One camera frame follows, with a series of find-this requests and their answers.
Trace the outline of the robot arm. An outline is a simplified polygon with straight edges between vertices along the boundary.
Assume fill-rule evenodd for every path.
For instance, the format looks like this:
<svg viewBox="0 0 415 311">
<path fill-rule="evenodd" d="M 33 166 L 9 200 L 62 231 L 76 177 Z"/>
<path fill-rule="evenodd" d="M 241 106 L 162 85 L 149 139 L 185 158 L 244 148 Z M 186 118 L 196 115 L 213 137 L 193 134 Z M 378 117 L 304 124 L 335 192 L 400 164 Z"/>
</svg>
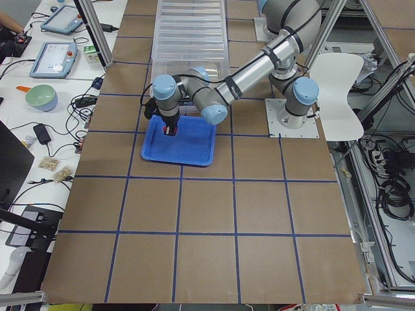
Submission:
<svg viewBox="0 0 415 311">
<path fill-rule="evenodd" d="M 317 83 L 297 72 L 296 57 L 316 39 L 321 23 L 317 1 L 260 1 L 267 30 L 276 37 L 259 54 L 221 82 L 210 82 L 204 68 L 185 74 L 159 75 L 151 86 L 152 98 L 145 104 L 145 117 L 157 115 L 165 123 L 166 135 L 176 135 L 180 118 L 179 102 L 185 98 L 197 107 L 209 124 L 219 124 L 228 107 L 242 98 L 264 77 L 286 98 L 277 113 L 278 122 L 291 129 L 303 126 L 316 102 Z"/>
</svg>

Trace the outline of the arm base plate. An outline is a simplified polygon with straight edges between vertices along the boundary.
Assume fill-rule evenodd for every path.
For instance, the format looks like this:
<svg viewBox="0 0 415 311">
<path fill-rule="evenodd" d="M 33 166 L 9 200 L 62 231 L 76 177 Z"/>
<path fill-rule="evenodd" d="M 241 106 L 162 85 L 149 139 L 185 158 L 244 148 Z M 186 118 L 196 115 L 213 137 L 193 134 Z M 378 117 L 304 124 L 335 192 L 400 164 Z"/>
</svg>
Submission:
<svg viewBox="0 0 415 311">
<path fill-rule="evenodd" d="M 312 106 L 306 115 L 290 115 L 285 109 L 285 99 L 266 98 L 268 132 L 271 138 L 318 139 L 316 119 Z"/>
<path fill-rule="evenodd" d="M 254 18 L 256 41 L 262 43 L 269 43 L 276 38 L 276 34 L 268 30 L 267 20 L 265 17 Z"/>
</svg>

